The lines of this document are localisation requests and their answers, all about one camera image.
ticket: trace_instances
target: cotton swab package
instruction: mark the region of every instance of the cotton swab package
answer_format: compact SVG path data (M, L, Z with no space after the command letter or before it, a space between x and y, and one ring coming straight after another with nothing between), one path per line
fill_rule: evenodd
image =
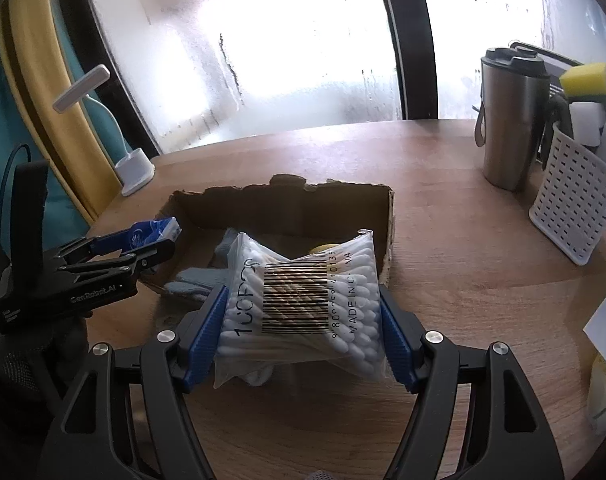
M372 232L288 260L238 235L228 261L229 299L215 355L215 387L270 365L330 360L384 377Z

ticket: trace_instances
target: cardboard box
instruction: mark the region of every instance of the cardboard box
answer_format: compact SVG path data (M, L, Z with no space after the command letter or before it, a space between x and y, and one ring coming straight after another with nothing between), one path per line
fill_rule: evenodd
M208 267L225 230L233 227L288 258L322 244L342 243L359 229L373 232L379 282L387 284L394 232L388 186L330 180L311 185L278 174L269 184L175 191L156 218L176 217L183 231L176 254L141 280L156 290L188 267Z

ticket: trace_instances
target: yellow sponge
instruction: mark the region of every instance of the yellow sponge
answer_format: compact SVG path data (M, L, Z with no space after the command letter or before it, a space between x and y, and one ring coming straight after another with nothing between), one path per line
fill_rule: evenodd
M558 79L568 100L584 96L606 96L606 63L573 66Z

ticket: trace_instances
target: perforated basket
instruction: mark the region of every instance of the perforated basket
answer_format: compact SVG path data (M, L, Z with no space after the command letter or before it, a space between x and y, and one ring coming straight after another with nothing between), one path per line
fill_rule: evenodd
M556 124L530 220L577 265L587 263L606 230L606 163Z

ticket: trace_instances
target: wooden table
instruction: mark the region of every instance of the wooden table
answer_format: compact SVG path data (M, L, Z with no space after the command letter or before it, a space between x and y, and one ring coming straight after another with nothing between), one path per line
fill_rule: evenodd
M398 303L455 343L511 346L571 478L598 445L585 416L595 350L582 328L606 296L606 234L585 267L571 263L528 219L540 175L519 195L491 186L473 129L456 120L349 124L163 155L154 180L116 198L91 232L151 218L176 189L263 184L275 173L387 184L396 214L389 287ZM139 291L95 313L90 342L141 344L163 324L157 295ZM460 386L441 476L456 468L468 397ZM393 381L366 383L323 362L277 367L260 388L233 380L214 390L209 380L187 398L221 480L303 478L316 469L380 479L413 402Z

